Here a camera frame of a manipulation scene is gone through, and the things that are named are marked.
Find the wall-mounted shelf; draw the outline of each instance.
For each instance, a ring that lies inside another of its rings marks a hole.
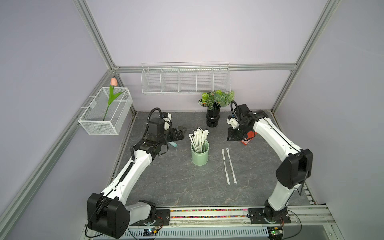
[[[229,64],[143,66],[141,86],[147,95],[230,92],[231,73]]]

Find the metal grille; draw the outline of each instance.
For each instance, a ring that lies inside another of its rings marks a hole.
[[[163,228],[155,236],[144,237],[144,228],[129,229],[133,236],[140,239],[154,237],[169,238],[233,238],[233,237],[268,237],[267,227],[199,227],[199,228]],[[95,239],[110,239],[106,235],[96,237]],[[120,239],[134,239],[128,230],[125,231]]]
[[[215,90],[231,91],[229,65],[144,68],[141,74],[142,92],[154,94],[203,93]]]
[[[128,88],[114,88],[114,94],[121,93],[107,110],[109,87],[99,90],[91,104],[79,119],[79,123],[90,135],[118,135],[132,104]]]

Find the straw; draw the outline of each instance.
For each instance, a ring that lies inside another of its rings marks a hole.
[[[208,133],[208,130],[202,130],[198,127],[196,131],[193,131],[193,134],[189,134],[189,139],[191,140],[192,147],[196,153],[205,152]]]

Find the white mesh basket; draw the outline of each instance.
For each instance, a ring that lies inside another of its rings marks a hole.
[[[109,87],[99,90],[96,97],[79,118],[79,123],[89,135],[118,135],[132,104],[128,88],[114,88],[113,93],[121,94],[108,106]]]
[[[226,66],[144,68],[142,92],[146,95],[231,91],[231,73]]]

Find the black vase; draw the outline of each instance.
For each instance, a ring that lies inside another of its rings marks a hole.
[[[218,125],[218,119],[220,118],[220,108],[221,106],[217,103],[214,104],[216,110],[207,110],[207,126],[216,127]]]

